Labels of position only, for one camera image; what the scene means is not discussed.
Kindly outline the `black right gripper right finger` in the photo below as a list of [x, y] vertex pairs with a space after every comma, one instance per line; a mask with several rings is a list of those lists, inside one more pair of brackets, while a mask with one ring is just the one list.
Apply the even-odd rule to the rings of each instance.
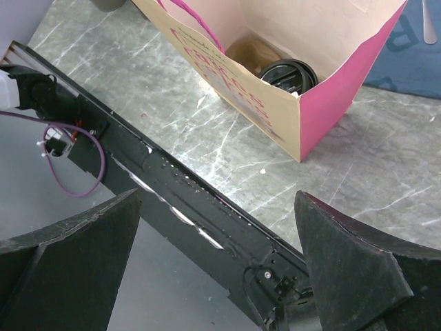
[[312, 195], [296, 226], [323, 330], [439, 330], [440, 251], [353, 219]]

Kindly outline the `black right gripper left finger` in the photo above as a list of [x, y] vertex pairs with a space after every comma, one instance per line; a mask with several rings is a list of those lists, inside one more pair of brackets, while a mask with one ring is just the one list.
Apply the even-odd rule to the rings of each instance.
[[106, 330], [139, 226], [128, 190], [1, 241], [2, 330]]

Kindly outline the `black coffee cup lid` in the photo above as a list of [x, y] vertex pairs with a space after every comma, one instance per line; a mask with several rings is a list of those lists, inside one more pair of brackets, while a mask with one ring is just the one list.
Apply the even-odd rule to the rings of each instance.
[[319, 84], [314, 70], [296, 59], [281, 59], [260, 72], [258, 78], [290, 94], [302, 95]]

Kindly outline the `kraft paper takeout bag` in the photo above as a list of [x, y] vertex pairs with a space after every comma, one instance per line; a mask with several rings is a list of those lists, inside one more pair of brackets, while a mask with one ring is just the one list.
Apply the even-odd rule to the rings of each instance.
[[352, 104], [404, 1], [137, 1], [214, 91], [302, 161]]

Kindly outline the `brown pulp cup carrier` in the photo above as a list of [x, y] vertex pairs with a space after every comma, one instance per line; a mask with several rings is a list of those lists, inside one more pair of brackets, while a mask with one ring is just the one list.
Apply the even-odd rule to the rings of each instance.
[[241, 64], [254, 76], [273, 62], [281, 60], [281, 56], [266, 42], [258, 37], [238, 39], [225, 51], [227, 57]]

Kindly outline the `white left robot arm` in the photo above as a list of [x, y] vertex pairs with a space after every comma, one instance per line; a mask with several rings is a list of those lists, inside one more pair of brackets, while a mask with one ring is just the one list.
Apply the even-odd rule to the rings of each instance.
[[1, 109], [34, 110], [38, 118], [74, 124], [80, 119], [78, 98], [53, 74], [20, 65], [1, 66]]

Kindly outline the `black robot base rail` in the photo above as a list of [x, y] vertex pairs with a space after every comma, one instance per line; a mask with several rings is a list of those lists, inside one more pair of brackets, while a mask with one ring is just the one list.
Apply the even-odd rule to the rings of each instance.
[[229, 292], [268, 330], [319, 330], [303, 255], [28, 48], [32, 69], [78, 98], [83, 129], [107, 159], [103, 185], [141, 191], [142, 218]]

